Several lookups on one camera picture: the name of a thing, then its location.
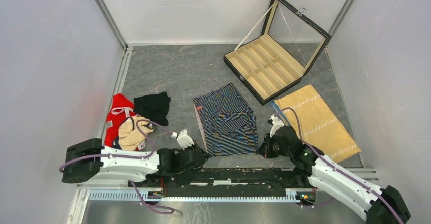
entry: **beige cloth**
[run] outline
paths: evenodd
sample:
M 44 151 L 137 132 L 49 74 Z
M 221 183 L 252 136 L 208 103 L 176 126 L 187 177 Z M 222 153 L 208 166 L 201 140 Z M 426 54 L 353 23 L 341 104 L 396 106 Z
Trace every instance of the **beige cloth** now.
M 340 162 L 361 151 L 311 85 L 275 100 L 275 103 L 280 109 L 292 107 L 298 114 L 303 139 L 334 161 Z M 290 110 L 283 111 L 283 114 L 299 136 L 295 115 Z
M 122 150 L 133 151 L 140 145 L 140 148 L 145 147 L 145 136 L 136 128 L 136 121 L 146 119 L 143 116 L 128 117 L 118 129 L 118 143 Z M 138 123 L 139 127 L 149 134 L 154 131 L 152 124 L 146 121 Z

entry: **white zigzag stitching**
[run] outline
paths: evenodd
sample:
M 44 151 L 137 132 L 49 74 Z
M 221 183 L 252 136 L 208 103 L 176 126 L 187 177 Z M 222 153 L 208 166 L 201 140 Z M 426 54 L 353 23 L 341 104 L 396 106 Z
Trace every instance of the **white zigzag stitching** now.
M 347 147 L 345 149 L 342 149 L 339 152 L 337 152 L 335 154 L 332 154 L 330 157 L 333 158 L 334 156 L 341 155 L 342 153 L 347 152 L 347 151 L 349 151 L 351 149 L 354 149 L 354 148 L 356 148 L 356 144 L 355 145 L 351 145 L 351 146 L 349 146 L 349 147 Z
M 322 129 L 322 128 L 324 128 L 324 127 L 328 126 L 328 125 L 333 124 L 333 123 L 334 123 L 334 122 L 336 122 L 336 121 L 337 121 L 337 118 L 334 118 L 334 119 L 332 119 L 331 121 L 328 121 L 328 122 L 326 122 L 325 124 L 322 124 L 322 125 L 318 126 L 317 128 L 315 128 L 315 129 L 313 129 L 313 130 L 310 130 L 310 131 L 308 131 L 308 132 L 306 132 L 306 133 L 303 133 L 303 134 L 302 134 L 302 136 L 307 136 L 307 135 L 309 135 L 309 134 L 311 134 L 311 133 L 314 133 L 314 132 L 316 132 L 316 131 L 318 131 L 318 130 L 320 130 L 320 129 Z
M 320 97 L 320 95 L 318 94 L 318 95 L 316 95 L 316 96 L 314 96 L 314 97 L 312 97 L 310 99 L 307 99 L 306 101 L 303 101 L 303 102 L 299 103 L 298 105 L 294 106 L 293 109 L 298 108 L 298 107 L 300 107 L 300 106 L 302 106 L 302 105 L 304 105 L 304 104 L 306 104 L 306 103 L 308 103 L 310 101 L 313 101 L 313 100 L 315 100 L 315 99 L 317 99 L 319 97 Z

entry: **white drawstring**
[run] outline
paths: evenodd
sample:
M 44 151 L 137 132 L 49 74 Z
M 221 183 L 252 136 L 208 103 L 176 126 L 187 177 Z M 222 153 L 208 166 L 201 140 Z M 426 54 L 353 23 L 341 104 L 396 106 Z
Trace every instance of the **white drawstring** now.
M 111 113 L 112 115 L 118 115 L 124 112 L 127 118 L 127 117 L 130 117 L 129 111 L 133 111 L 133 109 L 130 107 L 115 107 L 115 108 L 112 108 Z

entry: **metal clasp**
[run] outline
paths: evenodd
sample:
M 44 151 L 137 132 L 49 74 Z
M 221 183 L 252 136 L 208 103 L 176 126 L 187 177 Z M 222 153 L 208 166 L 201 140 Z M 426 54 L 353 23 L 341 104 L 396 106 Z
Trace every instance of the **metal clasp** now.
M 298 16 L 302 16 L 304 14 L 304 12 L 307 10 L 307 8 L 301 7 L 301 9 L 299 9 L 296 14 Z

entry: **watch box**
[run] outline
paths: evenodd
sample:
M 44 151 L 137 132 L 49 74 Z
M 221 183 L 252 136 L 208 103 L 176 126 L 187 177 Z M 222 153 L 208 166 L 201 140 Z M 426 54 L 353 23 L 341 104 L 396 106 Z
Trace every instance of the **watch box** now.
M 307 74 L 331 36 L 286 0 L 269 9 L 223 60 L 261 105 L 296 85 Z M 264 19 L 260 36 L 244 41 Z

